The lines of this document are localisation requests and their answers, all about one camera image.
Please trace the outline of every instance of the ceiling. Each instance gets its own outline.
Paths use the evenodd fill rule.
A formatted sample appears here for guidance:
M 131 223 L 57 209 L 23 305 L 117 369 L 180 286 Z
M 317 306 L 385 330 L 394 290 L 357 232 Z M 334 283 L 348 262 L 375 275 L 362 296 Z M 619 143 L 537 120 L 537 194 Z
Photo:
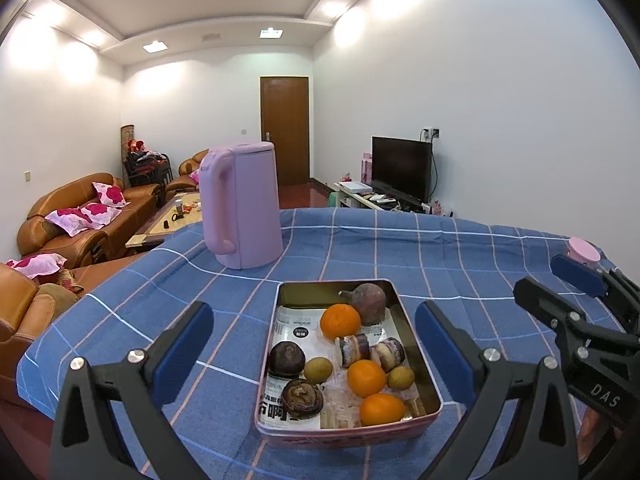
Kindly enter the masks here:
M 36 19 L 45 15 L 49 21 L 53 14 L 54 23 L 48 25 L 129 66 L 214 46 L 313 46 L 357 1 L 31 0 L 24 13 Z M 333 14 L 325 11 L 326 4 L 334 4 Z M 260 30 L 269 27 L 282 29 L 282 37 L 262 40 Z M 168 49 L 154 54 L 143 50 L 155 40 Z

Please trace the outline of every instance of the television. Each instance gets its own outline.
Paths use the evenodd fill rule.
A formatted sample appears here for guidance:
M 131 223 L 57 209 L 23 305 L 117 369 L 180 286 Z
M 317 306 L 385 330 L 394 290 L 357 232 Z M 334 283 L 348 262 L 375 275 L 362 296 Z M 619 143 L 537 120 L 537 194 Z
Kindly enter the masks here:
M 433 145 L 419 140 L 372 138 L 371 186 L 415 205 L 427 203 Z

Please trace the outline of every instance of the wall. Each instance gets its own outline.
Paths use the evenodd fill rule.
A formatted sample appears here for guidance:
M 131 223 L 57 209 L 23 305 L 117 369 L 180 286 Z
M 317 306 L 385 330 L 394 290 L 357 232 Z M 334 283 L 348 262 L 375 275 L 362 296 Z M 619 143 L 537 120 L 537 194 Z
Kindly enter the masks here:
M 319 180 L 439 127 L 457 215 L 585 237 L 640 278 L 640 71 L 596 0 L 362 0 L 314 55 Z
M 0 46 L 0 261 L 39 197 L 97 171 L 122 174 L 122 68 L 21 18 Z M 24 172 L 31 171 L 25 182 Z
M 165 57 L 125 72 L 122 124 L 149 149 L 183 161 L 213 146 L 260 140 L 260 77 L 308 76 L 310 146 L 313 79 L 310 48 L 221 47 Z M 313 174 L 313 156 L 310 158 Z

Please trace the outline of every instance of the black circular logo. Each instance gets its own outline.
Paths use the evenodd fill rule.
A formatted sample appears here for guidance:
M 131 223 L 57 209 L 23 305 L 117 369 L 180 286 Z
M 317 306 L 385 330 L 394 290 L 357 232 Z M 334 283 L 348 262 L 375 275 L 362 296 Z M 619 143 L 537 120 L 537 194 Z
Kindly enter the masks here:
M 293 335 L 300 338 L 306 337 L 309 335 L 309 330 L 303 326 L 299 326 L 293 329 Z

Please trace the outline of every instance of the blue plaid tablecloth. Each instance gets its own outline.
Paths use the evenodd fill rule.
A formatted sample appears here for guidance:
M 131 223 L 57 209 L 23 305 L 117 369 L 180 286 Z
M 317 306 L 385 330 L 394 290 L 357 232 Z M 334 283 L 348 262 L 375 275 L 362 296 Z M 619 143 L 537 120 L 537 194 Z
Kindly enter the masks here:
M 558 350 L 553 333 L 513 301 L 513 285 L 524 276 L 577 303 L 593 322 L 617 328 L 601 303 L 550 272 L 550 258 L 566 251 L 563 236 L 346 208 L 284 210 L 280 218 L 284 254 L 261 268 L 224 268 L 205 247 L 202 225 L 194 224 L 121 270 L 29 348 L 18 364 L 20 396 L 53 418 L 73 357 L 84 356 L 92 365 L 119 361 L 129 349 L 149 346 L 192 301 L 201 300 L 214 309 L 214 333 L 177 401 L 163 411 L 212 479 L 410 479 L 428 466 L 462 416 L 463 407 L 451 400 L 437 370 L 445 405 L 421 438 L 324 451 L 265 445 L 253 413 L 279 283 L 385 278 L 412 319 L 431 298 L 480 346 L 525 362 L 557 356 Z M 611 263 L 604 259 L 602 265 Z M 580 406 L 574 407 L 578 417 Z M 118 403 L 115 408 L 136 465 L 154 478 L 124 410 Z M 492 462 L 512 409 L 505 410 L 478 474 Z

